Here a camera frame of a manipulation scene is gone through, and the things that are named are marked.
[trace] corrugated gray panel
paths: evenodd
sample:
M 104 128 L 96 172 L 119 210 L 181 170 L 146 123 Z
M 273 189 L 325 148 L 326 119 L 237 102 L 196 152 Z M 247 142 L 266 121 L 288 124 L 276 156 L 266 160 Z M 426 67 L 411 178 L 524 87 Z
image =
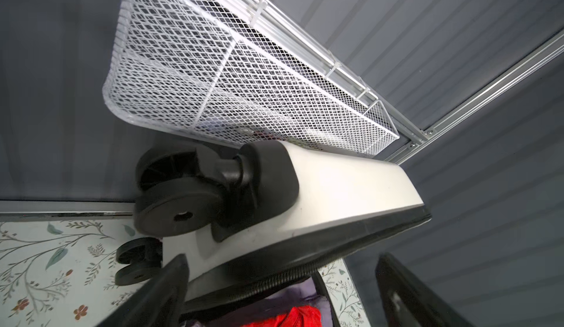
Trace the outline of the corrugated gray panel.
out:
M 564 26 L 564 0 L 273 0 L 421 128 Z
M 141 154 L 179 138 L 104 105 L 120 1 L 3 0 L 0 199 L 130 201 Z
M 559 57 L 405 164 L 433 220 L 346 259 L 373 326 L 384 251 L 476 326 L 564 323 L 563 84 Z

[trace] floral pattern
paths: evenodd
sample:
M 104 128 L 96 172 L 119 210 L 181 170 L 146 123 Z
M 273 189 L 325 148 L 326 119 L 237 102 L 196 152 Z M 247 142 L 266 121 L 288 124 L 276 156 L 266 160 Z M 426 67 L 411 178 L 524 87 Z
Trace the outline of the floral pattern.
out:
M 142 237 L 131 219 L 6 222 L 0 233 L 1 326 L 95 326 L 142 286 L 114 282 L 117 248 Z
M 319 270 L 341 327 L 370 327 L 345 262 L 340 259 Z

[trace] red fabric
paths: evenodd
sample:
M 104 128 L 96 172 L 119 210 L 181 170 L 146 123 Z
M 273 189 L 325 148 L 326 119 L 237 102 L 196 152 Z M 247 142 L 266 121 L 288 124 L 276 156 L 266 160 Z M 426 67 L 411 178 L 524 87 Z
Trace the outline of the red fabric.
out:
M 293 307 L 284 315 L 241 327 L 321 327 L 321 312 L 311 306 Z

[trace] wire basket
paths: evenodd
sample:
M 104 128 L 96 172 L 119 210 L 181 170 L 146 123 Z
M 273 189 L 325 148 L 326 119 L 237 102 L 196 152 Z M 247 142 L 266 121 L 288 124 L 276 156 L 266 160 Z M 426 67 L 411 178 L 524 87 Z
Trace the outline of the wire basket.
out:
M 380 101 L 362 104 L 214 0 L 122 0 L 103 95 L 135 125 L 234 146 L 375 155 L 399 138 Z

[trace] red flower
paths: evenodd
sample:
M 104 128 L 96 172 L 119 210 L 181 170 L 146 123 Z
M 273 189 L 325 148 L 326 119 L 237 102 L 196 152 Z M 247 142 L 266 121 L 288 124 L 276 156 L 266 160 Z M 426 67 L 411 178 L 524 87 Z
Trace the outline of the red flower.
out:
M 80 320 L 82 316 L 86 316 L 86 310 L 88 310 L 88 306 L 81 305 L 78 309 L 74 310 L 74 317 L 75 320 Z
M 14 307 L 12 309 L 12 311 L 15 311 L 15 313 L 17 314 L 18 312 L 20 312 L 21 310 L 25 309 L 25 307 L 29 305 L 29 300 L 27 299 L 20 299 L 18 300 L 18 305 L 16 305 L 16 307 Z

